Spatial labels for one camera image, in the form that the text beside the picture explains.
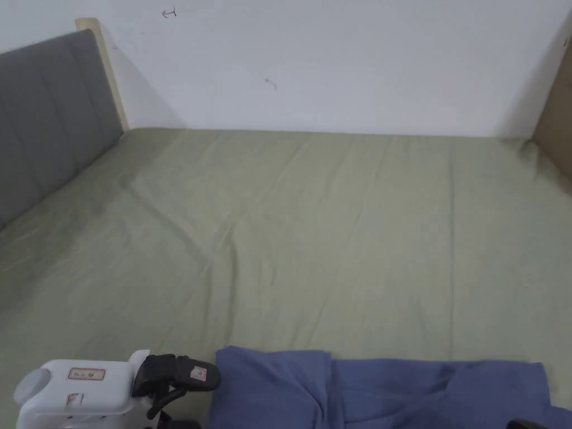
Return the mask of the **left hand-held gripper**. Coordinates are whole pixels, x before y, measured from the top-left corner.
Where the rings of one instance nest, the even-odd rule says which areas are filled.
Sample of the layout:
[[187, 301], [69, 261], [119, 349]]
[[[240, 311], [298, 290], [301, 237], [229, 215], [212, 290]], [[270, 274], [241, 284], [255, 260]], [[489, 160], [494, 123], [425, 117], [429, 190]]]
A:
[[137, 373], [149, 350], [127, 361], [56, 359], [29, 372], [13, 397], [19, 412], [16, 428], [198, 428], [176, 420], [164, 408], [187, 392], [212, 392], [221, 384], [214, 364], [188, 356], [175, 358], [173, 387], [166, 394], [132, 395]]

